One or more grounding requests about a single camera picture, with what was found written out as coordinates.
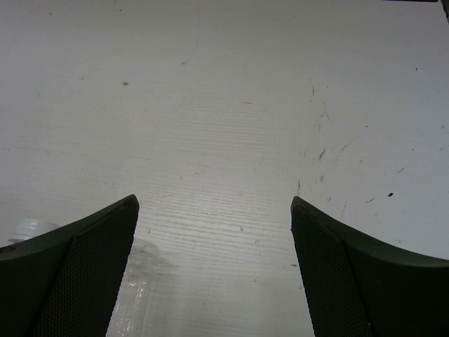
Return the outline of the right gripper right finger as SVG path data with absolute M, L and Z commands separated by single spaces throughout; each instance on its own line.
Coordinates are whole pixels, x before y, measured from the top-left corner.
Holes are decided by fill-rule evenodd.
M 294 197 L 291 231 L 315 336 L 447 336 L 448 261 L 382 242 Z

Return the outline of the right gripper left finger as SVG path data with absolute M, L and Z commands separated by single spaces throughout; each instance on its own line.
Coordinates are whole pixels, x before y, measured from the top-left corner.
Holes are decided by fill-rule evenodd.
M 81 220 L 1 248 L 2 336 L 105 336 L 133 245 L 129 195 Z

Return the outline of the blue label plastic bottle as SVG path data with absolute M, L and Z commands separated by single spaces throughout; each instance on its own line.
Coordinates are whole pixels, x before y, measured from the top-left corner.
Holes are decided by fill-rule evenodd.
M 55 223 L 47 222 L 44 220 L 25 218 L 17 224 L 15 232 L 8 240 L 8 242 L 11 244 L 23 242 L 43 235 L 47 232 L 56 230 L 59 227 L 60 226 Z

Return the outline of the clear labelled water bottle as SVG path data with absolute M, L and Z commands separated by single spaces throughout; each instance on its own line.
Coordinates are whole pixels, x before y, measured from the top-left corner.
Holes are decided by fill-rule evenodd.
M 133 241 L 107 336 L 143 336 L 159 249 L 143 239 Z

